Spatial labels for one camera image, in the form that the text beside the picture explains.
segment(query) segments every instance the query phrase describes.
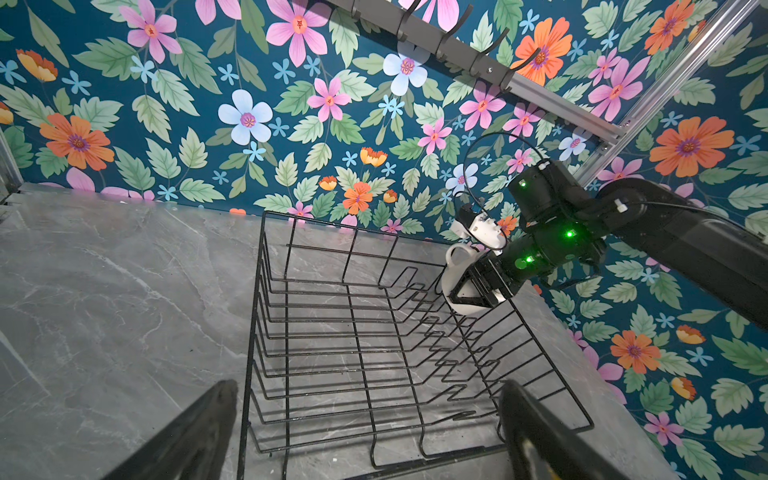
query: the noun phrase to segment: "metal bar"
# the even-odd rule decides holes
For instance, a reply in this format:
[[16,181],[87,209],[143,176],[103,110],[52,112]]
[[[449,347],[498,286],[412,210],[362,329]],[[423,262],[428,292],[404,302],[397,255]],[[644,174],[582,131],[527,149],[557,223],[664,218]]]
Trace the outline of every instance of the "metal bar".
[[502,91],[535,103],[546,111],[557,115],[578,127],[599,137],[606,144],[615,144],[623,134],[621,129],[606,120],[596,117],[585,109],[563,99],[560,95],[547,90],[522,75],[507,76],[509,67],[485,55],[478,58],[478,51],[456,37],[443,38],[445,33],[434,25],[411,15],[407,22],[401,20],[406,10],[395,2],[387,0],[325,0],[339,8],[373,23],[379,28],[395,35],[400,31],[414,45],[437,55],[440,50],[445,60],[469,71],[473,65],[479,77],[493,85],[499,85]]
[[599,148],[576,171],[574,176],[582,187],[589,185],[639,135],[651,118],[704,65],[710,54],[722,45],[759,3],[760,0],[728,0],[712,15],[704,30],[624,116],[621,121],[624,135],[618,142]]

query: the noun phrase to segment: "orange flower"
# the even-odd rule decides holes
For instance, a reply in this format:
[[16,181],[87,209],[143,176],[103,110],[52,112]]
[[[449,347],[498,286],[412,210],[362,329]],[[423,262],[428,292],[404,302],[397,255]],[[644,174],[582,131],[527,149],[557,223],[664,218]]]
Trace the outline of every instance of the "orange flower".
[[678,0],[667,7],[664,18],[658,18],[650,28],[650,37],[645,41],[649,55],[667,50],[672,40],[685,30],[686,22],[694,14],[694,4],[690,0]]
[[336,177],[325,177],[323,178],[318,185],[320,185],[320,188],[323,190],[331,191],[334,188],[336,188],[337,185]]
[[385,204],[394,204],[397,201],[397,192],[394,190],[387,190],[384,193],[384,203]]
[[114,161],[114,152],[108,148],[109,139],[104,132],[91,132],[91,122],[72,115],[71,124],[62,114],[48,116],[51,124],[40,126],[40,135],[53,140],[46,145],[57,157],[66,157],[72,167],[85,170],[86,162],[94,170],[107,167],[105,161]]
[[701,126],[700,122],[698,117],[688,118],[680,122],[679,132],[668,128],[656,139],[662,146],[650,151],[650,161],[661,162],[657,172],[669,175],[677,168],[676,176],[693,177],[699,164],[712,168],[725,158],[715,149],[733,145],[733,130],[720,131],[726,122],[718,117],[709,117]]
[[502,228],[502,233],[509,237],[509,234],[518,227],[519,219],[515,217],[506,217],[498,221],[498,225]]
[[693,41],[694,38],[696,38],[701,31],[704,29],[704,26],[707,24],[706,20],[702,20],[699,22],[699,25],[696,25],[688,34],[688,41]]
[[13,123],[13,112],[4,103],[0,101],[0,124],[10,125]]
[[370,185],[364,182],[357,182],[354,187],[344,192],[344,197],[346,197],[344,208],[349,209],[350,215],[357,215],[368,210],[368,202],[373,201],[373,195],[370,191]]
[[672,390],[684,399],[693,400],[696,398],[696,389],[689,379],[674,378],[670,384],[672,385]]
[[656,359],[661,358],[661,351],[656,346],[650,346],[647,336],[636,336],[631,330],[625,330],[621,335],[614,335],[613,342],[611,354],[619,357],[617,361],[625,369],[645,374],[646,367],[651,370],[659,368]]
[[682,343],[688,343],[690,345],[698,345],[707,341],[704,335],[699,330],[689,327],[688,325],[681,325],[677,327],[677,338]]
[[571,24],[565,18],[561,18],[552,28],[552,19],[547,18],[536,25],[534,37],[526,35],[523,41],[515,50],[515,56],[521,60],[512,64],[512,68],[522,65],[531,55],[540,48],[541,51],[536,55],[533,61],[525,67],[518,70],[518,73],[526,78],[530,78],[539,85],[544,85],[545,75],[548,78],[554,78],[563,68],[563,61],[560,59],[571,50],[572,35],[565,35]]
[[16,56],[29,73],[39,81],[53,81],[58,76],[58,70],[53,62],[41,57],[32,50],[17,50]]
[[360,160],[365,165],[373,165],[374,167],[380,167],[386,161],[387,156],[382,151],[373,151],[371,147],[365,147],[360,151]]

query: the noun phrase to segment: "dish rack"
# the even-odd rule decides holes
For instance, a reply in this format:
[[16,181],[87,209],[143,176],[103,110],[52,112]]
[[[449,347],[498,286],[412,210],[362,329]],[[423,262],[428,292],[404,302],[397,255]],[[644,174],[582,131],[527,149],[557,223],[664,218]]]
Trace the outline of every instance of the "dish rack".
[[444,243],[265,212],[237,478],[246,455],[365,445],[380,478],[505,448],[497,397],[518,380],[594,423],[512,301],[479,316],[440,292]]

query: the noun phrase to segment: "wire basket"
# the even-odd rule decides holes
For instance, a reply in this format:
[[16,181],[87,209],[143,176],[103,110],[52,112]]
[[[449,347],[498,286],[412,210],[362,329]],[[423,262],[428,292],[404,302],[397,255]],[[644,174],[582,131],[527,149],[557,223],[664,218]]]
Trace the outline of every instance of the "wire basket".
[[283,478],[289,457],[331,442],[365,442],[361,478],[498,452],[510,378],[554,412],[579,412],[561,418],[575,431],[594,427],[513,302],[452,312],[439,288],[446,248],[264,214],[238,478],[249,442],[284,452]]

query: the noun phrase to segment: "hook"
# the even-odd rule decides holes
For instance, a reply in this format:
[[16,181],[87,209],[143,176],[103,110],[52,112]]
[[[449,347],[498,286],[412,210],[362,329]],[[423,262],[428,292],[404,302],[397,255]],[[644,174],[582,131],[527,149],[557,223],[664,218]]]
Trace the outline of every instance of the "hook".
[[509,85],[512,83],[512,77],[515,76],[515,72],[527,66],[529,63],[531,63],[533,59],[536,58],[536,55],[538,55],[539,53],[541,53],[541,48],[536,48],[536,50],[531,54],[531,56],[526,58],[524,62],[522,62],[517,67],[509,69],[509,71],[504,75],[504,78],[502,78],[502,82],[499,84],[501,86],[502,91],[507,91],[507,92],[510,91]]
[[352,10],[350,10],[352,12],[352,20],[354,20],[355,22],[360,20],[360,10],[357,8],[357,2],[358,1],[359,0],[353,0],[353,2],[352,2]]
[[413,3],[411,6],[408,7],[408,10],[406,10],[406,13],[402,14],[402,18],[400,19],[400,25],[397,26],[397,39],[398,41],[406,41],[408,40],[408,35],[403,31],[408,23],[408,19],[411,18],[411,14],[416,11],[416,7],[419,6],[420,1],[419,0],[413,0]]
[[453,25],[453,28],[448,30],[445,35],[440,38],[440,43],[437,44],[437,51],[435,52],[435,58],[438,59],[438,61],[445,61],[448,55],[445,54],[445,52],[442,50],[443,45],[445,42],[451,38],[455,33],[464,25],[464,22],[467,21],[467,18],[469,18],[470,14],[472,13],[472,9],[474,7],[472,5],[468,6],[466,10],[464,10],[464,14],[462,17],[458,20],[456,25]]
[[473,77],[477,77],[480,73],[477,68],[475,68],[475,64],[478,62],[478,60],[481,57],[485,57],[487,54],[491,53],[494,48],[497,48],[499,45],[502,44],[502,40],[504,40],[507,37],[507,34],[509,33],[509,28],[505,28],[501,35],[496,38],[496,41],[494,41],[490,47],[486,48],[485,50],[481,51],[477,54],[475,57],[475,61],[472,62],[472,66],[469,67],[469,74]]

